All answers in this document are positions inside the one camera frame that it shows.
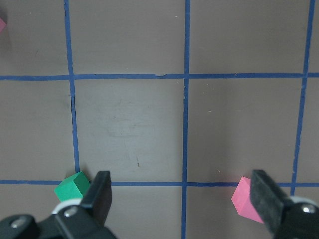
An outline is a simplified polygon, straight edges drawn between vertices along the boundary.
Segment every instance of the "pink cube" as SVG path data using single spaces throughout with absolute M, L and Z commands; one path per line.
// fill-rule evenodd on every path
M 0 32 L 5 28 L 6 23 L 0 18 Z
M 254 206 L 251 204 L 249 194 L 250 179 L 241 177 L 231 201 L 233 202 L 239 215 L 259 223 L 264 223 L 256 212 Z

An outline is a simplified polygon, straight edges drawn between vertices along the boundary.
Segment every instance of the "blue tape line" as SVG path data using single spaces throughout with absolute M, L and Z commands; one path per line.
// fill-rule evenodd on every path
M 310 55 L 311 36 L 313 31 L 315 3 L 316 3 L 315 0 L 311 0 L 310 6 L 309 6 L 307 39 L 306 39 L 305 59 L 304 59 L 305 77 L 302 80 L 302 89 L 300 94 L 298 126 L 297 126 L 296 145 L 295 145 L 295 158 L 293 163 L 292 186 L 290 191 L 290 195 L 292 196 L 295 194 L 296 187 L 294 184 L 297 181 L 297 174 L 298 174 L 298 159 L 299 159 L 299 151 L 300 151 L 300 143 L 301 143 L 301 134 L 303 129 L 303 118 L 304 118 L 306 89 L 307 89 L 307 81 L 308 81 L 308 69 L 309 69 L 309 55 Z
M 63 81 L 69 80 L 68 75 L 61 76 L 0 76 L 2 80 L 16 80 L 16 81 Z
M 307 77 L 308 69 L 309 69 L 309 55 L 310 55 L 311 36 L 313 33 L 315 4 L 316 4 L 316 0 L 310 1 L 308 26 L 307 26 L 307 38 L 306 38 L 306 47 L 305 47 L 305 59 L 304 59 L 304 74 L 306 75 L 305 77 Z
M 319 183 L 296 183 L 295 187 L 319 187 Z
M 183 165 L 182 165 L 182 196 L 181 196 L 181 238 L 186 238 L 186 206 L 187 206 L 187 150 L 188 150 L 188 85 L 184 79 L 184 112 L 183 112 Z
M 71 26 L 70 26 L 70 10 L 69 0 L 64 0 L 64 22 L 65 22 L 65 38 L 66 38 L 66 53 L 68 58 L 69 75 L 73 75 L 73 59 L 72 59 L 72 45 L 71 45 Z
M 292 186 L 291 186 L 291 191 L 290 191 L 291 196 L 293 196 L 295 194 L 294 184 L 296 183 L 297 173 L 298 173 L 298 159 L 299 159 L 301 134 L 302 134 L 302 129 L 303 129 L 306 88 L 307 88 L 307 78 L 303 78 L 300 103 L 299 103 L 299 115 L 298 115 L 297 135 L 296 135 L 296 144 L 295 144 L 295 157 L 294 157 L 293 174 L 292 174 L 292 180 L 291 180 L 292 181 Z
M 308 73 L 308 78 L 318 78 L 319 72 Z
M 112 182 L 112 186 L 181 187 L 181 182 Z
M 189 74 L 190 79 L 301 78 L 302 73 Z
M 74 166 L 75 166 L 75 172 L 78 173 L 80 172 L 80 161 L 79 161 L 78 132 L 77 132 L 76 110 L 75 110 L 75 85 L 74 85 L 72 45 L 71 45 L 70 10 L 69 10 L 68 0 L 64 0 L 64 10 L 65 10 L 64 22 L 65 22 L 66 53 L 67 53 L 67 59 L 68 59 L 70 95 L 71 95 Z
M 216 183 L 197 183 L 197 182 L 188 182 L 188 187 L 237 187 L 237 182 L 216 182 Z
M 302 78 L 302 73 L 230 73 L 230 74 L 81 74 L 75 80 L 94 79 L 245 79 L 245 78 Z
M 0 180 L 0 184 L 59 185 L 61 181 L 42 180 Z
M 55 180 L 0 180 L 0 184 L 58 185 Z M 183 182 L 112 182 L 112 186 L 182 187 Z M 188 182 L 187 187 L 237 187 L 238 182 L 199 183 Z M 292 183 L 278 183 L 280 187 L 291 187 Z M 319 183 L 295 183 L 295 187 L 319 187 Z
M 185 49 L 184 73 L 189 73 L 189 41 L 190 41 L 190 0 L 185 0 Z
M 183 165 L 181 192 L 181 239 L 186 238 L 187 209 L 187 149 L 188 149 L 188 85 L 189 85 L 189 36 L 190 36 L 190 0 L 185 0 L 185 47 L 184 47 L 184 111 L 183 111 Z
M 95 79 L 246 79 L 246 78 L 302 78 L 302 73 L 238 73 L 238 74 L 79 74 L 75 80 Z M 319 77 L 319 73 L 308 73 L 308 77 Z M 69 75 L 57 76 L 0 76 L 0 80 L 59 81 L 69 80 Z
M 74 86 L 74 79 L 72 77 L 70 77 L 70 92 L 71 92 L 74 166 L 75 166 L 75 172 L 78 173 L 80 172 L 80 160 L 79 160 L 79 144 L 78 144 L 78 132 L 77 132 L 77 123 L 76 123 L 76 111 L 75 111 L 75 86 Z
M 162 76 L 155 74 L 81 74 L 74 75 L 76 80 L 94 79 L 183 79 L 184 74 L 165 74 Z

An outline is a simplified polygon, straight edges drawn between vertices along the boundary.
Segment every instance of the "black mechanical part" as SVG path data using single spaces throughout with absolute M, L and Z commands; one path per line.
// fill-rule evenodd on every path
M 283 222 L 285 209 L 294 204 L 264 170 L 253 170 L 250 201 L 273 234 Z
M 30 215 L 0 221 L 0 239 L 116 239 L 104 227 L 112 202 L 109 171 L 98 172 L 80 205 L 68 206 L 36 223 Z
M 312 208 L 312 212 L 305 212 L 307 207 Z M 308 203 L 294 204 L 274 239 L 319 239 L 319 208 Z
M 0 239 L 33 239 L 38 235 L 39 229 L 31 215 L 15 215 L 0 222 Z
M 319 239 L 319 208 L 294 203 L 263 170 L 253 170 L 250 200 L 274 239 Z
M 68 239 L 116 239 L 116 237 L 96 220 L 93 220 L 86 209 L 80 206 L 69 206 L 59 211 L 55 217 L 62 236 Z
M 111 175 L 109 171 L 100 171 L 95 176 L 80 206 L 104 225 L 112 203 Z

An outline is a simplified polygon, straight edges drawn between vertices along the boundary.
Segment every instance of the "pink block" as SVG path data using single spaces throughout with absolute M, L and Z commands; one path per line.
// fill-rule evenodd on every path
M 0 18 L 0 32 L 5 28 L 6 23 Z
M 233 202 L 239 215 L 257 221 L 259 223 L 264 223 L 256 212 L 254 206 L 251 204 L 249 194 L 250 179 L 241 177 L 238 186 L 231 198 L 231 201 Z

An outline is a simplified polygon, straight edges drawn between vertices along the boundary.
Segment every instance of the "grid square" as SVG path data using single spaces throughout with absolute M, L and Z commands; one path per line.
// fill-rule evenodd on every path
M 307 84 L 303 131 L 298 159 L 298 182 L 319 182 L 319 79 L 310 78 Z
M 0 81 L 0 175 L 62 180 L 74 173 L 68 81 Z
M 190 80 L 188 181 L 290 182 L 301 79 Z
M 112 187 L 106 226 L 118 238 L 179 239 L 180 187 Z
M 309 0 L 191 1 L 190 72 L 302 72 Z
M 183 73 L 184 11 L 184 0 L 70 0 L 74 72 Z
M 309 72 L 319 72 L 319 4 L 315 4 L 313 31 L 310 46 Z
M 112 181 L 181 181 L 183 80 L 78 80 L 80 165 Z
M 187 189 L 186 238 L 271 238 L 264 224 L 237 214 L 231 197 L 233 187 Z
M 68 74 L 63 1 L 0 0 L 2 75 Z
M 30 214 L 37 222 L 46 219 L 59 204 L 55 187 L 0 184 L 0 220 L 15 214 Z

